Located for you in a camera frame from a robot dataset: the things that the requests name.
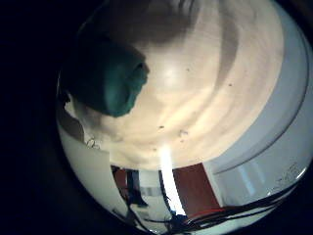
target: green cap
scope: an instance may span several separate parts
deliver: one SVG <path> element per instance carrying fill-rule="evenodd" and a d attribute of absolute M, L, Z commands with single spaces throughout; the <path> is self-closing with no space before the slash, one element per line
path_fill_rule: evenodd
<path fill-rule="evenodd" d="M 77 101 L 117 118 L 131 111 L 146 82 L 144 59 L 104 39 L 76 45 L 60 84 Z"/>

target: black cable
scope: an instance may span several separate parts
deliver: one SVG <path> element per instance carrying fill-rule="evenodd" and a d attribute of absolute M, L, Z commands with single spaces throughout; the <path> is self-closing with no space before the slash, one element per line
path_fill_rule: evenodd
<path fill-rule="evenodd" d="M 282 190 L 281 192 L 271 195 L 269 197 L 266 197 L 264 199 L 260 199 L 256 202 L 243 205 L 234 209 L 229 209 L 224 212 L 222 211 L 222 212 L 216 212 L 213 214 L 205 215 L 203 217 L 197 218 L 189 222 L 188 224 L 181 224 L 180 228 L 172 229 L 171 231 L 165 233 L 164 235 L 171 235 L 175 233 L 184 233 L 184 232 L 189 232 L 189 231 L 194 231 L 194 230 L 199 230 L 199 229 L 205 229 L 205 228 L 209 228 L 209 227 L 218 225 L 220 223 L 223 223 L 227 220 L 249 217 L 249 216 L 259 214 L 259 213 L 270 211 L 271 209 L 274 209 L 278 205 L 280 205 L 285 200 L 285 198 L 280 199 L 280 200 L 278 199 L 284 196 L 285 194 L 287 194 L 289 191 L 291 191 L 296 185 L 297 183 L 294 183 L 292 186 Z M 248 212 L 251 210 L 261 209 L 261 208 L 267 208 L 267 209 L 253 212 L 253 213 L 229 217 L 229 216 L 233 216 L 239 213 Z"/>

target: beige surface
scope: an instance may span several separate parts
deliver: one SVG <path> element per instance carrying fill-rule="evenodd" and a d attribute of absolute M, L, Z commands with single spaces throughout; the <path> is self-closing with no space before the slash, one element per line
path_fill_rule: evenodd
<path fill-rule="evenodd" d="M 269 1 L 196 0 L 192 11 L 193 1 L 165 2 L 99 23 L 144 55 L 150 71 L 129 115 L 101 116 L 75 104 L 85 141 L 94 136 L 113 165 L 159 168 L 164 147 L 173 167 L 220 156 L 255 121 L 280 73 L 284 38 Z"/>

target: wire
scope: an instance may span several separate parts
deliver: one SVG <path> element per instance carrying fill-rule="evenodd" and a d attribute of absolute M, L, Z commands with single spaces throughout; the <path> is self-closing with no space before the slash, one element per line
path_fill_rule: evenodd
<path fill-rule="evenodd" d="M 228 220 L 250 217 L 250 216 L 254 216 L 260 213 L 273 210 L 285 200 L 285 198 L 282 198 L 282 197 L 286 195 L 289 191 L 291 191 L 296 185 L 297 183 L 294 183 L 292 186 L 282 190 L 281 192 L 277 194 L 266 197 L 264 199 L 260 199 L 256 202 L 253 202 L 247 205 L 239 206 L 239 207 L 229 209 L 226 211 L 218 211 L 216 213 L 205 215 L 205 216 L 193 219 L 193 220 L 187 220 L 187 222 L 184 224 L 181 224 L 179 228 L 172 229 L 169 232 L 165 233 L 164 235 L 171 235 L 175 233 L 184 233 L 184 232 L 190 232 L 190 231 L 195 231 L 199 229 L 205 229 L 205 228 L 218 225 Z M 248 214 L 234 216 L 239 213 L 248 212 L 248 211 L 252 211 L 255 209 L 262 209 L 262 208 L 266 208 L 266 209 L 257 211 L 257 212 L 248 213 Z"/>

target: bright light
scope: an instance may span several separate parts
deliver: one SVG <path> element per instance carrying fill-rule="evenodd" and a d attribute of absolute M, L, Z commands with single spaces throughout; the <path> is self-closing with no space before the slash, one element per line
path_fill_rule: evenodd
<path fill-rule="evenodd" d="M 168 146 L 164 146 L 163 148 L 160 149 L 159 154 L 161 160 L 160 164 L 163 184 L 166 195 L 169 198 L 168 204 L 173 211 L 176 211 L 176 214 L 186 215 L 180 202 L 174 180 L 170 149 L 168 148 Z"/>
<path fill-rule="evenodd" d="M 302 172 L 296 177 L 296 179 L 299 179 L 305 172 L 306 168 L 302 170 Z"/>

